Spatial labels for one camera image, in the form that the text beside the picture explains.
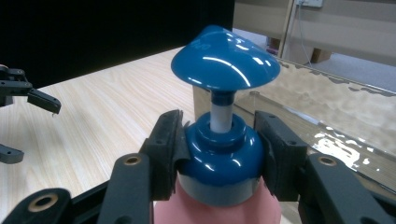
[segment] wooden table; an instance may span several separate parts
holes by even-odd
[[[105,182],[115,160],[138,151],[162,113],[181,109],[184,121],[193,121],[191,85],[170,69],[177,51],[41,89],[61,101],[57,116],[24,97],[0,108],[0,143],[25,153],[20,163],[0,163],[0,220],[41,189],[75,197]]]

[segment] blue object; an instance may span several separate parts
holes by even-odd
[[[191,160],[180,166],[181,186],[201,203],[242,203],[258,187],[264,149],[260,137],[232,114],[233,97],[237,90],[275,79],[277,60],[239,35],[208,26],[175,56],[172,70],[191,85],[212,91],[211,112],[186,131]]]

